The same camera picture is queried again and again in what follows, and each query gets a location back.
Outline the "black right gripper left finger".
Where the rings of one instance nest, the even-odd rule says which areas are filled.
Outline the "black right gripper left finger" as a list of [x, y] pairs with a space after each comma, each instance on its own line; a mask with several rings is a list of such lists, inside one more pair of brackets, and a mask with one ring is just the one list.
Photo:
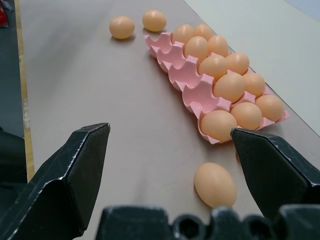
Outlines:
[[74, 131], [0, 217], [0, 240], [73, 240], [89, 226], [110, 125]]

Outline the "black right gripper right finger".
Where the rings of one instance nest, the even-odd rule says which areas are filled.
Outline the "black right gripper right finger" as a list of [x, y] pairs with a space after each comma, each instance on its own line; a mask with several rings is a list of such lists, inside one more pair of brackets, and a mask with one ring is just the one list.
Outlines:
[[264, 217], [283, 205], [320, 205], [320, 170], [282, 137], [262, 131], [231, 131], [248, 189]]

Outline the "pink egg tray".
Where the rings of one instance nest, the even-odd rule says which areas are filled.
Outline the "pink egg tray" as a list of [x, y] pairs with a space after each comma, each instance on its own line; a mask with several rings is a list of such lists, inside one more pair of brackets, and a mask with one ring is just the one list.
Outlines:
[[245, 90], [234, 103], [223, 97], [216, 97], [213, 94], [214, 78], [207, 74], [198, 74], [198, 58], [185, 57], [184, 44], [172, 43], [171, 32], [162, 32], [156, 40], [153, 40], [150, 35], [145, 35], [144, 39], [149, 53], [157, 60], [161, 69], [168, 74], [171, 85], [181, 92], [184, 106], [195, 115], [200, 135], [212, 145], [225, 143], [231, 139], [219, 140], [204, 134], [201, 130], [201, 120], [206, 114], [212, 111], [230, 112], [241, 103], [254, 104], [263, 96], [273, 95], [266, 84], [262, 84], [263, 90], [259, 96], [256, 96], [253, 91]]

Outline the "brown egg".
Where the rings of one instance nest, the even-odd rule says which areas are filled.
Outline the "brown egg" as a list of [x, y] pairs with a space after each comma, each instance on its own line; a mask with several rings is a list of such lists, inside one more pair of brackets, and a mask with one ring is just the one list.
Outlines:
[[250, 60], [246, 53], [234, 52], [226, 58], [228, 69], [232, 72], [244, 75], [250, 66]]
[[226, 58], [229, 54], [229, 46], [221, 35], [214, 35], [208, 40], [209, 53], [215, 53]]
[[285, 111], [284, 103], [274, 95], [263, 95], [255, 100], [262, 116], [270, 121], [277, 122]]
[[202, 36], [192, 37], [184, 48], [184, 56], [192, 56], [198, 58], [201, 63], [209, 55], [209, 44], [207, 40]]
[[204, 59], [199, 67], [199, 75], [208, 75], [215, 80], [223, 77], [228, 72], [228, 61], [221, 55], [211, 55]]
[[173, 32], [171, 42], [173, 44], [175, 42], [187, 44], [193, 36], [193, 28], [189, 24], [183, 24]]
[[142, 24], [150, 32], [161, 32], [167, 25], [167, 18], [158, 10], [149, 10], [144, 13]]
[[209, 41], [210, 38], [213, 37], [213, 31], [212, 29], [207, 26], [206, 24], [200, 24], [198, 26], [196, 26], [193, 30], [193, 36], [194, 37], [202, 37], [204, 38], [206, 41]]
[[225, 142], [231, 138], [231, 131], [237, 125], [237, 121], [231, 113], [224, 110], [214, 110], [201, 119], [200, 130], [206, 136]]
[[211, 208], [232, 207], [236, 202], [236, 183], [229, 172], [219, 164], [202, 164], [194, 174], [193, 183], [199, 197]]
[[213, 95], [230, 101], [232, 104], [237, 102], [246, 89], [245, 78], [238, 73], [227, 73], [222, 76], [213, 87]]
[[258, 73], [246, 73], [243, 75], [245, 79], [245, 91], [248, 93], [255, 95], [255, 97], [259, 97], [262, 95], [265, 89], [265, 80]]
[[118, 16], [109, 23], [111, 35], [118, 40], [130, 38], [134, 30], [134, 21], [127, 16]]
[[260, 108], [251, 102], [237, 104], [230, 113], [236, 119], [238, 126], [248, 130], [257, 129], [263, 118]]

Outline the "red object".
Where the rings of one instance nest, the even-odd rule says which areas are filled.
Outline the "red object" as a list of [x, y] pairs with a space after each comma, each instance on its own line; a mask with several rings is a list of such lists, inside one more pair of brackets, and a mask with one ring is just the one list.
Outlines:
[[8, 27], [9, 27], [9, 20], [5, 12], [5, 6], [0, 1], [0, 28], [8, 28]]

